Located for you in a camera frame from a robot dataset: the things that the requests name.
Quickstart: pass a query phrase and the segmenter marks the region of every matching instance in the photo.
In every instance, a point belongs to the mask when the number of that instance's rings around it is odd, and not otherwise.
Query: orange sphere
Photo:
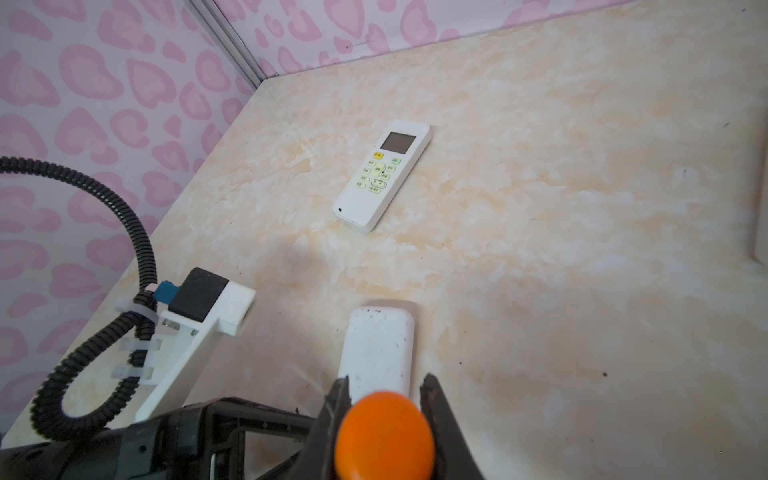
[[[336,437],[342,480],[429,480],[435,443],[427,419],[394,392],[376,392],[346,413]]]

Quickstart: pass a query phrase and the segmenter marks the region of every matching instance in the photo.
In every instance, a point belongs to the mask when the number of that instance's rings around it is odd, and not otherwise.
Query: marble countertop
[[[350,312],[402,306],[412,397],[439,377],[489,479],[760,477],[767,26],[760,0],[640,1],[266,81],[152,236],[161,279],[258,292],[189,402],[315,415]],[[357,233],[330,206],[395,118],[435,136]],[[136,285],[134,264],[75,344]],[[5,446],[35,440],[25,411]]]

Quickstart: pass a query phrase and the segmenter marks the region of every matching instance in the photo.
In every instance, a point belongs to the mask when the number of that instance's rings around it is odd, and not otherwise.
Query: wall
[[[252,91],[181,0],[5,0],[0,153],[88,173],[151,232]],[[0,176],[0,431],[133,258],[73,187]]]
[[[268,77],[631,0],[216,0]]]

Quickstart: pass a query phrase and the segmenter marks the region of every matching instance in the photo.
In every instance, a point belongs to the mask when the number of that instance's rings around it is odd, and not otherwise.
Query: blue connector
[[[154,299],[160,303],[169,305],[177,293],[179,293],[179,287],[165,280],[158,285],[157,290],[154,291]]]

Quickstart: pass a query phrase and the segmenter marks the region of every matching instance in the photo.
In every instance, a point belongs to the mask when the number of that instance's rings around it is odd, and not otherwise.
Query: remote control
[[[368,233],[432,139],[427,124],[393,121],[333,203],[333,214]]]
[[[353,404],[374,392],[409,396],[414,328],[411,314],[400,308],[364,306],[352,311],[337,378],[349,376]]]

